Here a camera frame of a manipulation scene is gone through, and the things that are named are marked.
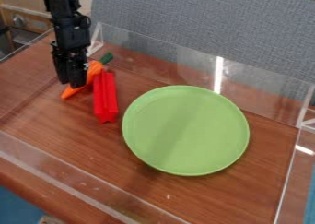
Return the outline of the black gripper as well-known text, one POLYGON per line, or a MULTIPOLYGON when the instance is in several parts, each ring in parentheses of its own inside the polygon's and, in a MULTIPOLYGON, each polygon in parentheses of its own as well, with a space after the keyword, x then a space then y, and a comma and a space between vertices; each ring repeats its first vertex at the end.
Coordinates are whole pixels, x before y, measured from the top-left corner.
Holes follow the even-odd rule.
POLYGON ((79 0, 42 1, 54 29, 54 40, 50 46, 57 78, 61 84, 69 82, 71 88, 79 88, 86 84, 90 19, 78 11, 79 0))

